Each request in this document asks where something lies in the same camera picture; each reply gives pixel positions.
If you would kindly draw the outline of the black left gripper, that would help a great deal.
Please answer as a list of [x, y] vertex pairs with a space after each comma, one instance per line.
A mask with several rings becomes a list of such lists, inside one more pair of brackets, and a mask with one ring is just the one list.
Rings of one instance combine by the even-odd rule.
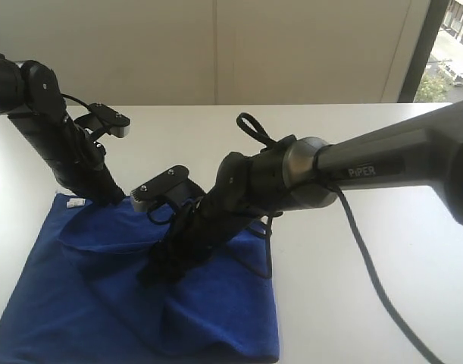
[[56, 181], [93, 202], [117, 205], [124, 199], [99, 148], [89, 134], [65, 114], [60, 121], [33, 113], [10, 115], [9, 120], [51, 168]]

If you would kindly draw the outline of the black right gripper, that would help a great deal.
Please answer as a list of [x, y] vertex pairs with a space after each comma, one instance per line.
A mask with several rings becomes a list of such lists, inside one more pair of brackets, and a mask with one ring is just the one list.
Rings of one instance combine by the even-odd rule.
[[177, 283], [185, 276], [184, 265], [201, 265], [259, 218], [254, 211], [226, 210], [212, 192], [185, 202], [174, 213], [164, 237], [149, 250], [146, 264], [136, 275], [138, 282], [143, 287]]

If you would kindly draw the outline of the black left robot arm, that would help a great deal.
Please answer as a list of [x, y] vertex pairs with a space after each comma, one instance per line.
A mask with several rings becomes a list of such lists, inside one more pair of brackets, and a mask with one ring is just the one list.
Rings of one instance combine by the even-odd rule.
[[68, 99], [51, 68], [0, 54], [0, 115], [8, 117], [63, 188], [102, 206], [117, 205], [125, 194], [105, 164], [99, 138], [125, 137], [130, 119], [102, 103], [85, 104], [87, 114], [73, 119]]

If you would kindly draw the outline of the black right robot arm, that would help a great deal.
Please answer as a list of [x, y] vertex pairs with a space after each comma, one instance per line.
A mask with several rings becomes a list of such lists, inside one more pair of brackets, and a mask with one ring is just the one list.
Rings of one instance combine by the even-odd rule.
[[236, 122], [262, 150], [229, 153], [209, 191], [178, 165], [132, 192], [136, 211], [173, 211], [138, 274], [143, 285], [179, 281], [251, 223], [329, 206], [343, 190], [429, 186], [463, 225], [463, 101], [337, 144], [273, 140], [247, 113]]

